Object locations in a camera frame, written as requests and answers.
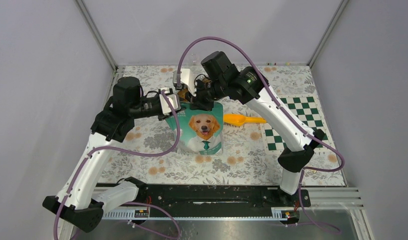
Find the green pet food bag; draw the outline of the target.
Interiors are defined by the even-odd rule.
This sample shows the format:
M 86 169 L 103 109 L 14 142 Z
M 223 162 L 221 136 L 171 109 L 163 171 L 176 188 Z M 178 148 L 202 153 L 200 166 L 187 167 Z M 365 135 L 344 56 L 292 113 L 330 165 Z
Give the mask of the green pet food bag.
M 210 111 L 192 109 L 182 103 L 177 113 L 180 126 L 178 147 L 186 153 L 219 155 L 223 152 L 223 106 L 216 102 Z

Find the orange plastic scoop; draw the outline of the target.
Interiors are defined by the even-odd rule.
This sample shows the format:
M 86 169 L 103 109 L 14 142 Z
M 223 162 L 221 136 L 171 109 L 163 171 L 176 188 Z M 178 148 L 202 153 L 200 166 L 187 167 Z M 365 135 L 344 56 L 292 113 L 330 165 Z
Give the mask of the orange plastic scoop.
M 267 121 L 262 117 L 244 116 L 241 114 L 225 114 L 223 115 L 223 121 L 226 124 L 240 127 L 244 124 L 265 124 Z

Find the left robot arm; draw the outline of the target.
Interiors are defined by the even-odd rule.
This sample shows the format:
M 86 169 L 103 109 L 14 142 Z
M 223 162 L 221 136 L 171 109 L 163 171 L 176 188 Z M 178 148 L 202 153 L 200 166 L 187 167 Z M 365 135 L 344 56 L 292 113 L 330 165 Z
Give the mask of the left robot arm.
M 145 203 L 147 193 L 139 180 L 127 180 L 99 194 L 94 194 L 94 188 L 113 153 L 122 151 L 121 144 L 136 119 L 163 120 L 176 116 L 179 109 L 175 88 L 144 92 L 135 77 L 118 80 L 103 110 L 95 117 L 86 148 L 72 175 L 57 195 L 47 196 L 42 203 L 55 214 L 55 239 L 59 237 L 60 220 L 88 233 L 117 207 L 128 202 L 136 206 Z

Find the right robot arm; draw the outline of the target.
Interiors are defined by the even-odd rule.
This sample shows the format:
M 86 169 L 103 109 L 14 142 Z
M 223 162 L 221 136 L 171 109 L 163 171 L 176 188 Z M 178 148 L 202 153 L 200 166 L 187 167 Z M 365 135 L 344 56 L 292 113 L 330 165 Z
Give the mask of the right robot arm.
M 326 134 L 307 126 L 295 116 L 277 97 L 259 70 L 248 66 L 238 71 L 222 51 L 215 51 L 205 57 L 201 65 L 209 80 L 196 82 L 195 94 L 188 97 L 192 109 L 210 111 L 215 101 L 229 97 L 266 120 L 286 144 L 278 157 L 282 167 L 278 198 L 283 205 L 291 206 L 298 200 L 297 190 L 302 170 Z

